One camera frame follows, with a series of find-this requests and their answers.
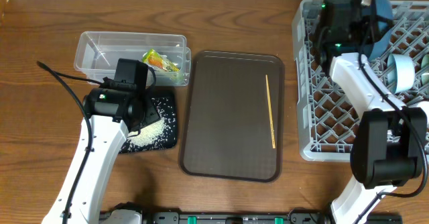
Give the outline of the dark blue plate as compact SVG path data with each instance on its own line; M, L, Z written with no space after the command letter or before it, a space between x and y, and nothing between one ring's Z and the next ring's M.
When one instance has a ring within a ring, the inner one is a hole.
M380 57L386 50L393 28L393 12L390 0L361 0L361 15L364 22L373 21L364 54L368 60Z

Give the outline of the yellow green snack wrapper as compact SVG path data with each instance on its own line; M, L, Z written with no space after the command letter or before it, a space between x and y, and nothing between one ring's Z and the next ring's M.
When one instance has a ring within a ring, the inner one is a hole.
M148 64L154 70L168 76L174 81L180 79L178 65L167 58L166 55L162 55L156 52L154 49L149 50L142 56L142 61Z

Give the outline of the light blue bowl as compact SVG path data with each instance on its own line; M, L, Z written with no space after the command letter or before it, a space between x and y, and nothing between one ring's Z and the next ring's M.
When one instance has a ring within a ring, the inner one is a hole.
M387 81L392 85L392 93L398 94L413 87L415 69L412 58L401 54L390 54L387 67L392 71L387 74Z

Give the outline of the mint green bowl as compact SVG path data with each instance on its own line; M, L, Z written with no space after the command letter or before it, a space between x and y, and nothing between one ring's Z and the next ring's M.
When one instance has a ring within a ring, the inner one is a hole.
M429 55L425 55L422 59L422 63L421 63L421 69L422 69L422 74L421 74L421 81L422 81L422 86L428 84L429 81Z

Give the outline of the wooden chopstick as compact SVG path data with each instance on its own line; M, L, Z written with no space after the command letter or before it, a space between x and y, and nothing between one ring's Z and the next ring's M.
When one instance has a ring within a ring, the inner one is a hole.
M267 95L267 108L268 108L268 114L269 114L269 127L270 127L270 134L271 134L271 144L272 144L272 148L276 149L275 131L274 131L274 125L273 125L272 108L271 108L271 93L270 93L269 79L268 79L267 74L265 75L265 87L266 87L266 95Z

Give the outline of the small pink bowl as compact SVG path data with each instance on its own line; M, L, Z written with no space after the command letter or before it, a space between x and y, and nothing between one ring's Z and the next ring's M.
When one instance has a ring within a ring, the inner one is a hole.
M421 110L423 110L426 116L429 117L429 101L420 101L418 103L415 103L413 107L421 108Z

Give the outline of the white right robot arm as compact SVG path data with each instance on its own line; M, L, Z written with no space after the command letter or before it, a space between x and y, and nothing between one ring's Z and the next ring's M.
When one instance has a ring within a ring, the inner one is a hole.
M413 178L428 181L424 149L428 116L393 95L370 62L387 49L393 29L390 0L323 0L312 34L317 65L342 88L359 117L352 177L319 223L365 223L369 213Z

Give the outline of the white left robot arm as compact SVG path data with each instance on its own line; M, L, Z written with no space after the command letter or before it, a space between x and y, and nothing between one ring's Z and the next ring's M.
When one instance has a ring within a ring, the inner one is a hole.
M155 71L138 60L119 59L113 78L105 77L83 100L77 100L83 120L76 152L68 173L43 223L142 223L143 213L122 207L101 218L101 204L115 160L130 131L155 108L147 84Z

